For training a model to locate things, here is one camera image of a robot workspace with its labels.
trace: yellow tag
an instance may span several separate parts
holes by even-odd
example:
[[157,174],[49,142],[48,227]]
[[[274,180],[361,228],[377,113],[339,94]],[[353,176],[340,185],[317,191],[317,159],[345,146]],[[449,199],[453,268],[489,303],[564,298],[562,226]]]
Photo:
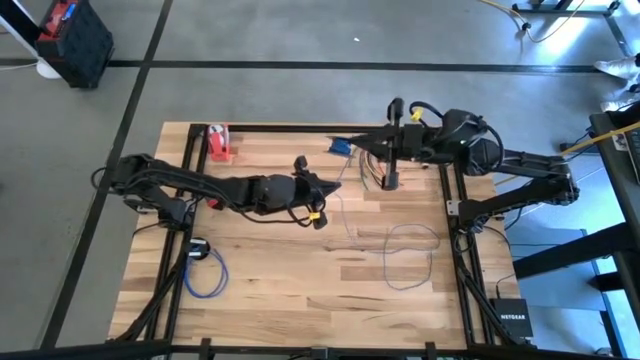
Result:
[[411,115],[411,120],[413,122],[418,122],[422,118],[422,114],[424,113],[423,108],[417,108],[416,111]]

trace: blue object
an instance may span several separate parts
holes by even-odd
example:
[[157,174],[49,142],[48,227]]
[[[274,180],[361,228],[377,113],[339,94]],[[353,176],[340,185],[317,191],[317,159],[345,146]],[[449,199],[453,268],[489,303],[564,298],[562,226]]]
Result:
[[64,14],[64,16],[62,17],[62,21],[67,21],[69,20],[69,18],[71,17],[71,15],[73,14],[73,10],[76,9],[76,4],[71,4],[69,5],[69,7],[67,8],[67,12]]
[[227,265],[224,263],[224,260],[222,259],[220,253],[218,253],[217,250],[212,250],[209,252],[209,255],[213,256],[214,258],[216,258],[216,260],[218,260],[218,262],[220,262],[220,265],[222,265],[222,272],[220,273],[220,280],[218,281],[218,285],[215,289],[213,289],[213,291],[208,294],[200,294],[195,291],[193,287],[191,287],[191,283],[189,282],[189,269],[191,268],[193,262],[196,260],[193,260],[190,257],[187,258],[187,267],[184,269],[184,285],[189,291],[189,294],[197,299],[214,298],[222,294],[224,289],[227,287],[227,284],[229,283],[229,270],[227,269]]
[[333,138],[329,152],[340,156],[350,156],[351,144],[347,139]]

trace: wooden tabletop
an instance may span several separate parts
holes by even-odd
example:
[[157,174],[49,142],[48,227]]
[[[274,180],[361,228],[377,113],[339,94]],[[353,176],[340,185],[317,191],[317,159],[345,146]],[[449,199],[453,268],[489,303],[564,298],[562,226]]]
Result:
[[[179,166],[189,125],[165,123],[155,156]],[[321,179],[336,180],[346,161],[326,153],[330,140],[325,134],[232,133],[231,140],[232,160],[213,163],[208,159],[205,173],[217,177],[290,174],[295,158],[306,155],[312,172]],[[399,162],[398,167],[399,190],[383,192],[365,179],[367,191],[358,162],[353,161],[340,179],[338,194],[344,202],[335,195],[327,197],[329,224],[322,230],[254,224],[229,210],[215,211],[201,203],[194,236],[207,239],[220,252],[230,280],[224,293],[214,299],[196,299],[182,292],[174,342],[196,345],[210,337],[215,345],[229,346],[408,349],[434,341],[440,349],[465,348],[437,168],[423,170],[408,162]],[[449,177],[456,194],[453,174]],[[490,177],[467,177],[465,183],[470,198],[495,195]],[[288,217],[275,214],[261,219]],[[153,215],[140,216],[138,226],[156,221]],[[400,224],[422,224],[435,233],[406,226],[389,237],[388,251],[424,249],[386,256],[387,278],[395,287],[415,284],[430,273],[428,282],[405,291],[386,284],[379,253],[391,228]],[[503,230],[502,223],[489,225]],[[109,337],[122,333],[151,297],[164,236],[164,229],[153,228],[133,239]],[[491,297],[496,281],[513,274],[511,256],[504,240],[491,231],[478,235],[477,244]],[[431,264],[428,250],[432,250]],[[208,292],[217,284],[220,271],[212,258],[198,262],[191,270],[192,285]],[[502,281],[500,291],[503,297],[517,297],[515,279]],[[478,310],[471,303],[474,333],[481,340]],[[163,306],[159,336],[166,311]]]

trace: shoe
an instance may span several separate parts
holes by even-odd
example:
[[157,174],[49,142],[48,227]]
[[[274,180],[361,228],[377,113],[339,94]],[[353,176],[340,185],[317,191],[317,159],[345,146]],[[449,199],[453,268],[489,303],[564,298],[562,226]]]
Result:
[[640,100],[640,97],[636,94],[625,93],[619,99],[614,101],[604,101],[600,103],[600,109],[602,112],[618,111],[620,108],[627,107]]
[[633,80],[640,74],[635,56],[613,61],[596,61],[593,66],[605,74],[626,80]]

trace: netgear logo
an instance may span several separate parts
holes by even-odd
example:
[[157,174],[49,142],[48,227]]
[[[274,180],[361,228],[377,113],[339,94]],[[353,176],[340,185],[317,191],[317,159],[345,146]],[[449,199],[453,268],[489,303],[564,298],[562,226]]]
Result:
[[502,320],[526,320],[526,317],[524,315],[506,314],[506,315],[500,315],[500,319],[502,319]]

